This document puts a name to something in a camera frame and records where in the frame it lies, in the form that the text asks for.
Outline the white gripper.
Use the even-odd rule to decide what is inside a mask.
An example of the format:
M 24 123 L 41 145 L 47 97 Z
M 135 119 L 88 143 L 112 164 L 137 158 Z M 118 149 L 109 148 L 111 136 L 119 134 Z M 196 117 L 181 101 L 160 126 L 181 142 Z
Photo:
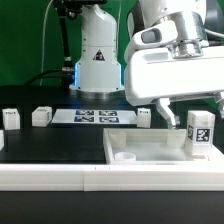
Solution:
M 158 99 L 158 113 L 174 130 L 180 119 L 169 108 L 168 98 L 186 100 L 218 92 L 216 103 L 224 121 L 224 46 L 204 48 L 203 53 L 202 57 L 173 59 L 167 48 L 135 52 L 124 74 L 127 101 L 138 106 Z

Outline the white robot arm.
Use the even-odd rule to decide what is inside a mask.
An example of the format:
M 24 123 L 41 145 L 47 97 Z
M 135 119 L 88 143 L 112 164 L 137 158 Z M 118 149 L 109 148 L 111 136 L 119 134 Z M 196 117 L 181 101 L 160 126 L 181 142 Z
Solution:
M 224 119 L 224 46 L 213 46 L 205 28 L 209 0 L 137 0 L 127 16 L 129 43 L 120 70 L 116 22 L 98 5 L 82 12 L 82 55 L 71 89 L 85 97 L 123 90 L 133 106 L 154 103 L 174 129 L 172 101 L 212 97 Z

